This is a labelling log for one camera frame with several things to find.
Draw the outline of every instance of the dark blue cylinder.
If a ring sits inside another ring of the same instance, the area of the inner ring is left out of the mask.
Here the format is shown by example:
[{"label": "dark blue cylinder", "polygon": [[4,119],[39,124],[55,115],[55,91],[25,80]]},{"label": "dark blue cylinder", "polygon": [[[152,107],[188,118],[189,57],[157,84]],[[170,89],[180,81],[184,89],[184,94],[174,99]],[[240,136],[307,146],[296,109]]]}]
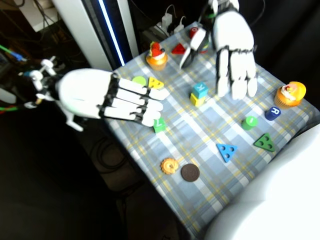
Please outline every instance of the dark blue cylinder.
[{"label": "dark blue cylinder", "polygon": [[275,120],[277,117],[279,117],[281,114],[281,111],[276,106],[271,107],[268,111],[264,113],[264,116],[269,121]]}]

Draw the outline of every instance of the plaid tablecloth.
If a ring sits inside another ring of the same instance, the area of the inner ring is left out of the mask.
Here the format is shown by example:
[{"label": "plaid tablecloth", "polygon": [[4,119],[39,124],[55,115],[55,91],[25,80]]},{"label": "plaid tablecloth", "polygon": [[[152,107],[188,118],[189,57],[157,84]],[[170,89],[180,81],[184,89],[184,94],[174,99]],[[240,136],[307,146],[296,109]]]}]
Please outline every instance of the plaid tablecloth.
[{"label": "plaid tablecloth", "polygon": [[[274,95],[283,83],[257,66],[258,91],[255,97],[232,100],[230,94],[216,95],[216,55],[210,47],[200,54],[187,69],[179,69],[182,55],[171,50],[190,41],[189,29],[169,37],[161,43],[168,53],[163,71],[153,71],[145,56],[137,56],[116,72],[123,78],[155,77],[164,82],[170,96],[162,101],[161,116],[166,131],[155,134],[153,128],[133,122],[108,119],[111,131],[143,170],[159,194],[165,199],[192,238],[203,239],[206,226],[295,136],[301,129],[319,120],[319,111],[307,101],[298,107],[282,110],[281,116],[268,121],[264,112],[274,106]],[[208,96],[201,107],[190,102],[192,87],[205,82]],[[241,127],[247,116],[258,118],[258,126],[246,131]],[[269,133],[275,152],[255,147],[253,143]],[[216,144],[237,146],[231,161],[225,163]],[[179,170],[172,175],[161,171],[165,158],[179,162]],[[199,167],[195,182],[185,181],[180,173],[183,165]]]}]

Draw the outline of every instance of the led light strip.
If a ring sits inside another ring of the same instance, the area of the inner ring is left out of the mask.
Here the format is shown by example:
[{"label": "led light strip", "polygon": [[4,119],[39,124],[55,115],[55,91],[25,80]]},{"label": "led light strip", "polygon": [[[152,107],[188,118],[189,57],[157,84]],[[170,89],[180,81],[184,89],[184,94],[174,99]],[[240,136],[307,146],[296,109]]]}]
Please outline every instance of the led light strip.
[{"label": "led light strip", "polygon": [[101,7],[101,10],[102,10],[106,25],[109,28],[109,31],[110,31],[110,34],[111,34],[111,37],[112,37],[113,44],[115,46],[116,52],[118,53],[118,57],[120,59],[121,65],[124,66],[125,62],[124,62],[124,59],[122,57],[122,54],[121,54],[121,51],[120,51],[120,48],[119,48],[119,45],[118,45],[114,30],[113,30],[113,28],[111,26],[111,22],[110,22],[108,13],[107,13],[107,9],[106,9],[105,3],[104,3],[103,0],[98,0],[98,1],[99,1],[99,4],[100,4],[100,7]]}]

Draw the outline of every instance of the triangular toy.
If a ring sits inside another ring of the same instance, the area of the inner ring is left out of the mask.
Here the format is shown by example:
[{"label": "triangular toy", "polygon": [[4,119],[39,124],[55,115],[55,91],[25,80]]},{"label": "triangular toy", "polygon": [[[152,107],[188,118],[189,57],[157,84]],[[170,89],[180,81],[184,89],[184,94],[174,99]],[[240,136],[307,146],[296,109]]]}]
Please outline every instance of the triangular toy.
[{"label": "triangular toy", "polygon": [[164,83],[151,76],[151,77],[149,77],[148,87],[154,88],[154,89],[160,89],[160,88],[164,87]]},{"label": "triangular toy", "polygon": [[217,144],[216,146],[218,147],[219,152],[226,163],[230,161],[238,148],[237,146],[227,144]]},{"label": "triangular toy", "polygon": [[185,54],[186,49],[184,48],[184,46],[182,46],[181,43],[179,43],[173,50],[172,50],[172,54]]},{"label": "triangular toy", "polygon": [[265,133],[262,137],[260,137],[253,145],[255,145],[258,148],[268,150],[270,152],[274,152],[275,146],[272,142],[269,133]]}]

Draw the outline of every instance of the blue cube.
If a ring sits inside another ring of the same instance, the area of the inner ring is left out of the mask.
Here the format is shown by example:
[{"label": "blue cube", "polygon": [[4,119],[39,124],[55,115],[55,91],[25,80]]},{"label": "blue cube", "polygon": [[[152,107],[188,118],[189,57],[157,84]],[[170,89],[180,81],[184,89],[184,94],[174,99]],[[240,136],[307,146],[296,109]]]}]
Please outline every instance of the blue cube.
[{"label": "blue cube", "polygon": [[281,111],[276,106],[271,107],[268,111],[264,113],[264,116],[269,121],[275,120],[277,117],[279,117],[281,114]]},{"label": "blue cube", "polygon": [[199,82],[194,85],[192,93],[197,99],[202,99],[203,97],[207,96],[208,87],[203,82]]}]

